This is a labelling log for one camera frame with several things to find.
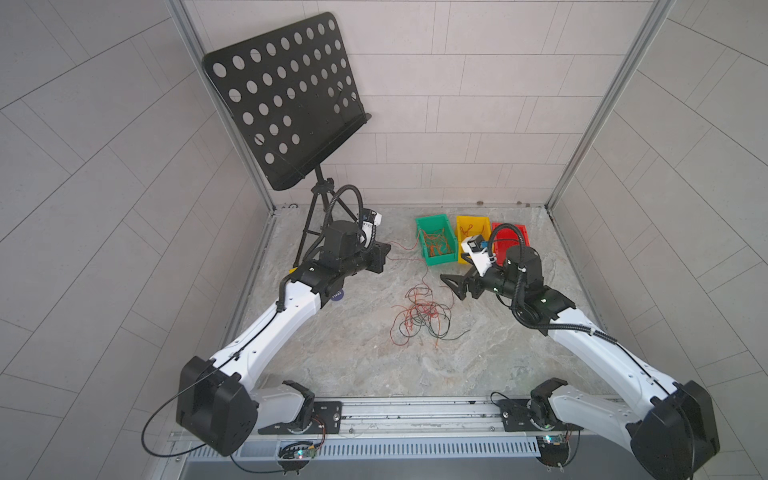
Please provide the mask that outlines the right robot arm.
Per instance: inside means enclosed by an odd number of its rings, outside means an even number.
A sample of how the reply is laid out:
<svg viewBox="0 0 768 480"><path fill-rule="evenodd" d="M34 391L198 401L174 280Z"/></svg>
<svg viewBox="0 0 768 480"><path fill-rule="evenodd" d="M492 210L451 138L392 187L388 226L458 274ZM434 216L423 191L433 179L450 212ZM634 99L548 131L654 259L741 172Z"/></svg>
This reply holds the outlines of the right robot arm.
<svg viewBox="0 0 768 480"><path fill-rule="evenodd" d="M538 252L518 243L499 263L497 235L516 232L503 223L488 236L469 236L460 256L470 268L442 275L459 300L490 292L522 326L551 338L596 372L620 397L610 401L551 378L530 393L527 416L539 430L581 427L631 452L655 479L691 479L720 450L709 392L680 383L600 330L575 303L545 285Z"/></svg>

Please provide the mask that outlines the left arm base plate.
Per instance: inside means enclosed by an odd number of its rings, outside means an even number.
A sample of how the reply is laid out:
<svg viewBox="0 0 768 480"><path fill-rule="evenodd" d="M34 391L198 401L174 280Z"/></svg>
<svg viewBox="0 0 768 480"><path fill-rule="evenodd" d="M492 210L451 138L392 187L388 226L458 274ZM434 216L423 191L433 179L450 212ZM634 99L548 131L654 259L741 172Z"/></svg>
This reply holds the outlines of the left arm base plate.
<svg viewBox="0 0 768 480"><path fill-rule="evenodd" d="M277 423L259 429L259 435L320 435L338 434L342 419L341 401L315 401L309 414L309 423L305 427L294 424Z"/></svg>

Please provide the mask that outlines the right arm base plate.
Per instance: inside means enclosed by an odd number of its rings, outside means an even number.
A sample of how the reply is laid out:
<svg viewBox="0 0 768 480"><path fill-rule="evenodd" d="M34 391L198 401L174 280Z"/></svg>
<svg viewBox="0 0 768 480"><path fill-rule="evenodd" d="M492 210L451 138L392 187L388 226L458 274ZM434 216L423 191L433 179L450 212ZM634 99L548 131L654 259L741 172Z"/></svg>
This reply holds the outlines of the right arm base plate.
<svg viewBox="0 0 768 480"><path fill-rule="evenodd" d="M529 399L501 398L493 403L499 409L504 431L511 432L566 432L581 431L582 427L573 424L564 424L560 421L536 420L534 412L529 408Z"/></svg>

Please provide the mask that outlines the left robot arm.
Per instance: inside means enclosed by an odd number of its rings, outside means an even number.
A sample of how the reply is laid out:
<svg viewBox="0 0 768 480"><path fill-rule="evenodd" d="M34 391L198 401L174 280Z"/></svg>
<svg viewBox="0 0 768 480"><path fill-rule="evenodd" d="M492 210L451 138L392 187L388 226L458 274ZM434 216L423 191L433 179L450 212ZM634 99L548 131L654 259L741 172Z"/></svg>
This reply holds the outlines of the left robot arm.
<svg viewBox="0 0 768 480"><path fill-rule="evenodd" d="M182 368L177 423L222 456L234 453L253 431L283 424L295 432L312 423L314 393L295 381L257 388L262 372L290 337L362 271L380 274L391 250L376 239L379 214L365 207L350 220L323 219L319 238L302 262L283 277L275 302L243 333L208 359L193 357Z"/></svg>

